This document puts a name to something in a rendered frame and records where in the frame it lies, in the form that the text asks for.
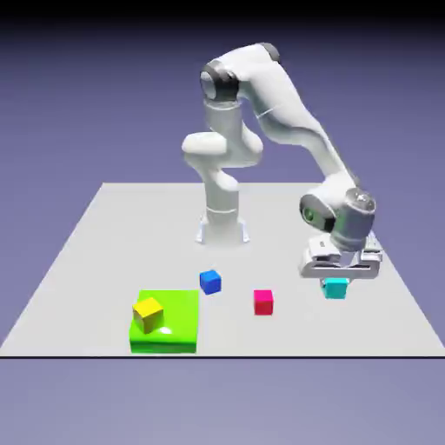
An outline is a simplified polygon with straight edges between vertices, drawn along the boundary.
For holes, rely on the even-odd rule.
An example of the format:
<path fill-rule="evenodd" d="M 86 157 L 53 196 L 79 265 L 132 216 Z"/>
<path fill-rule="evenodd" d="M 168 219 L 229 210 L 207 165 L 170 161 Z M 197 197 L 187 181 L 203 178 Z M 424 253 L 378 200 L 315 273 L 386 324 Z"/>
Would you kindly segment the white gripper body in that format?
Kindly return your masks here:
<path fill-rule="evenodd" d="M 374 279 L 378 276 L 381 262 L 381 251 L 360 251 L 353 254 L 351 264 L 343 265 L 341 262 L 335 262 L 332 259 L 328 261 L 319 261 L 310 256 L 306 251 L 299 264 L 299 272 L 303 278 L 348 278 Z"/>

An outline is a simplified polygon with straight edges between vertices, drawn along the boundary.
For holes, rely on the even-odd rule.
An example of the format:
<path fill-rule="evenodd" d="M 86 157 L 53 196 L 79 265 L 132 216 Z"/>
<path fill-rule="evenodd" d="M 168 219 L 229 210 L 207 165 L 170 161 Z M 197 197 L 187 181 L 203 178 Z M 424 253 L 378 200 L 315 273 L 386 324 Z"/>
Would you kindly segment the small yellow cube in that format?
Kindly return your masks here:
<path fill-rule="evenodd" d="M 133 321 L 144 334 L 163 326 L 163 306 L 155 298 L 136 302 L 132 310 Z"/>

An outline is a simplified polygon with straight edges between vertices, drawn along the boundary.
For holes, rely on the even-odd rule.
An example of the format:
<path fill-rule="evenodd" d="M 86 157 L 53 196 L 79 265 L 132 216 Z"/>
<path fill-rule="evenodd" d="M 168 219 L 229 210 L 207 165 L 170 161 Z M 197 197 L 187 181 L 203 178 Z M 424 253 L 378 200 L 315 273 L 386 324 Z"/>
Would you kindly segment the small pink cube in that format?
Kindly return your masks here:
<path fill-rule="evenodd" d="M 254 290 L 255 315 L 272 315 L 274 310 L 274 296 L 271 289 Z"/>

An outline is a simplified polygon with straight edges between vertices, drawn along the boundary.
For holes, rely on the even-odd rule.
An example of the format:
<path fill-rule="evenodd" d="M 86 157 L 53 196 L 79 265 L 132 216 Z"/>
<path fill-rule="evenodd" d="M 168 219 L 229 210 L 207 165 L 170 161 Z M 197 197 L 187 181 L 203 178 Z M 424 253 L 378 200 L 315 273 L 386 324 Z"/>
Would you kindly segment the large green box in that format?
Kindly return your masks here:
<path fill-rule="evenodd" d="M 163 318 L 148 333 L 143 332 L 140 311 L 147 299 L 156 300 Z M 195 354 L 199 320 L 197 289 L 142 289 L 133 305 L 130 324 L 130 351 L 133 354 Z"/>

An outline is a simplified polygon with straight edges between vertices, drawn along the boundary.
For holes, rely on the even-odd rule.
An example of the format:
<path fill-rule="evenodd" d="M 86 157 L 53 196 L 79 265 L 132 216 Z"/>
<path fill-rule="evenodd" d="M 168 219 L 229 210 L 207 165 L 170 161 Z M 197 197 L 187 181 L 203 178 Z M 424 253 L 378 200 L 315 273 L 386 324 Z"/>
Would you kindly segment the small cyan cube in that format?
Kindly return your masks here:
<path fill-rule="evenodd" d="M 330 277 L 321 280 L 322 292 L 327 299 L 344 299 L 348 286 L 348 278 Z"/>

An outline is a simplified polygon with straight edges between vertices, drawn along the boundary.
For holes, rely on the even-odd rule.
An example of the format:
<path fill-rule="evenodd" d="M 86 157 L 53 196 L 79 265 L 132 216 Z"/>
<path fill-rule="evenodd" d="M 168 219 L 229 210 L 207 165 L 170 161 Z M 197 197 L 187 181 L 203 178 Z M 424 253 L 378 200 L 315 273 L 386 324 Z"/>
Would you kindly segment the small blue cube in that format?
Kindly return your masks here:
<path fill-rule="evenodd" d="M 222 290 L 222 278 L 214 269 L 201 272 L 199 281 L 205 295 L 212 295 Z"/>

